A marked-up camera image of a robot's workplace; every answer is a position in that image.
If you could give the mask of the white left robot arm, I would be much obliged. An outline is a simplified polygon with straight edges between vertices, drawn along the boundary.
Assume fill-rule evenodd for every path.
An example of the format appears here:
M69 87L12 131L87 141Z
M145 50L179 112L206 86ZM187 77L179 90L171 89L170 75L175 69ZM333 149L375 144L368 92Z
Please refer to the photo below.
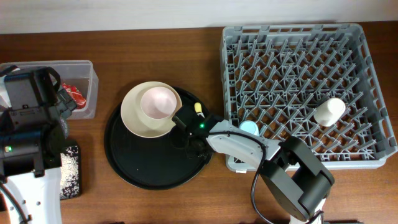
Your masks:
M7 67L1 91L1 193L10 221L61 223L61 155L76 102L52 67Z

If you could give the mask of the pile of rice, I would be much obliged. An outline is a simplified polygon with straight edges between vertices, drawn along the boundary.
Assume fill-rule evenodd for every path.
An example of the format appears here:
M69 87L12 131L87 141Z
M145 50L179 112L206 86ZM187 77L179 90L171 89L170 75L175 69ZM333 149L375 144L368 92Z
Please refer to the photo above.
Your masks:
M60 200L77 197L80 193L80 176L78 162L74 157L61 154L61 181L60 181Z

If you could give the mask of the pink bowl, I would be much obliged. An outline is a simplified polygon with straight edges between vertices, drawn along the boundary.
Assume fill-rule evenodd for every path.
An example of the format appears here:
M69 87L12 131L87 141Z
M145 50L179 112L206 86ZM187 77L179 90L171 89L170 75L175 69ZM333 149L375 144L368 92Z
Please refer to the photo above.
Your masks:
M167 119L177 107L177 98L166 87L157 86L148 89L141 98L141 110L151 119Z

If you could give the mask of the red candy wrapper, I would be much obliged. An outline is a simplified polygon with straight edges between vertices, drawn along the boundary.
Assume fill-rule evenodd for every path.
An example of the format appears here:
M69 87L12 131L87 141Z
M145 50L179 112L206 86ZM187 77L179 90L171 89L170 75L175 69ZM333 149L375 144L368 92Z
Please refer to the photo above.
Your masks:
M81 91L74 85L62 84L62 87L67 91L71 98L77 104L78 109L83 109L86 106L86 98L83 96Z

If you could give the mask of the white plastic cup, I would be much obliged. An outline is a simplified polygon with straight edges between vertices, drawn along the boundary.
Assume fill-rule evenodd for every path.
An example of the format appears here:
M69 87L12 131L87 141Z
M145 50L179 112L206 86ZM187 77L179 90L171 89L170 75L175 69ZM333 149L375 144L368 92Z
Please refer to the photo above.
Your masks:
M346 110L346 105L339 98L330 98L315 109L315 121L324 127L335 124Z

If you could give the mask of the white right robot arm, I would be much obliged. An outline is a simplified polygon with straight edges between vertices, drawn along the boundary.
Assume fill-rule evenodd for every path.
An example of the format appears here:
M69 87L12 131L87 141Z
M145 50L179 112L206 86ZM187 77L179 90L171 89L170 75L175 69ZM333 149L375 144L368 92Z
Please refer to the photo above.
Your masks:
M182 131L183 148L189 157L212 153L235 157L256 170L251 195L255 194L257 180L262 179L292 220L324 222L322 207L335 179L301 139L265 139L187 105L172 120Z

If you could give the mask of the light blue plastic cup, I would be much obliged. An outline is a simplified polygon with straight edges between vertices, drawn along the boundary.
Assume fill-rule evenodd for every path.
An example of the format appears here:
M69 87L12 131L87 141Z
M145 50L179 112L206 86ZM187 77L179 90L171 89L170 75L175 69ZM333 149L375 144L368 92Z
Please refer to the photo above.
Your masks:
M239 125L239 129L251 133L253 135L259 136L259 128L257 124L251 120L243 121Z

